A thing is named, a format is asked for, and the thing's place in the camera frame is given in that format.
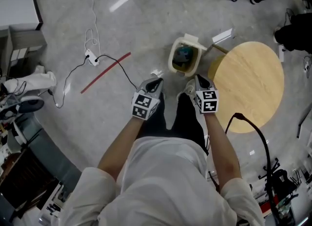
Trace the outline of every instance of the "round wooden table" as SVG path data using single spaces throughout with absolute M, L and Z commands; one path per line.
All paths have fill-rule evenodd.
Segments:
M 246 42 L 213 62 L 208 77 L 219 90 L 216 113 L 226 128 L 235 112 L 242 113 L 259 128 L 276 112 L 284 92 L 284 72 L 278 56 L 267 45 Z M 230 131 L 247 133 L 254 129 L 234 119 Z

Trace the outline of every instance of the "black and white pattern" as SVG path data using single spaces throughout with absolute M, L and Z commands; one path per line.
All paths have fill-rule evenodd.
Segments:
M 151 117 L 151 115 L 153 115 L 153 113 L 156 111 L 156 109 L 157 109 L 157 105 L 158 104 L 155 104 L 155 106 L 152 108 L 152 110 L 151 110 L 151 112 L 150 112 L 150 116 L 149 116 L 149 118 Z
M 216 99 L 215 91 L 203 91 L 204 99 Z
M 199 107 L 199 109 L 201 110 L 201 99 L 199 98 L 199 96 L 196 94 L 196 103 Z
M 207 101 L 204 102 L 204 109 L 203 112 L 214 112 L 216 111 L 216 105 L 217 105 L 217 101 Z
M 151 98 L 139 94 L 135 103 L 148 108 L 150 107 L 151 101 L 152 101 Z
M 132 115 L 145 119 L 147 115 L 147 110 L 141 107 L 133 106 Z

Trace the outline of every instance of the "red tape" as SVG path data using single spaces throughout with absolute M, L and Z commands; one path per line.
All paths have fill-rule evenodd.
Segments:
M 117 60 L 119 63 L 123 61 L 126 57 L 130 56 L 131 52 L 128 52 L 124 56 L 122 56 L 119 60 Z M 89 89 L 90 86 L 92 86 L 100 77 L 102 77 L 105 73 L 107 73 L 110 69 L 112 69 L 115 65 L 118 63 L 115 61 L 112 63 L 109 67 L 107 67 L 101 74 L 99 74 L 95 79 L 92 80 L 91 83 L 89 83 L 80 93 L 83 94 L 86 90 Z

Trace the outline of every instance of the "white marker cube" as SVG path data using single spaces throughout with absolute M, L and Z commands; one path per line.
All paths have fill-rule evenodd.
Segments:
M 159 99 L 135 92 L 132 99 L 132 116 L 148 120 L 156 111 L 159 103 Z
M 217 112 L 219 107 L 218 90 L 197 91 L 196 104 L 201 113 Z

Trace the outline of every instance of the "shirt sleeve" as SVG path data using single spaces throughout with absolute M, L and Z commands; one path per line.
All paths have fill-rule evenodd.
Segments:
M 241 178 L 231 179 L 220 194 L 238 218 L 248 221 L 251 226 L 264 226 L 262 211 L 246 181 Z
M 60 226 L 90 226 L 103 208 L 116 197 L 116 182 L 111 175 L 86 168 L 59 217 Z

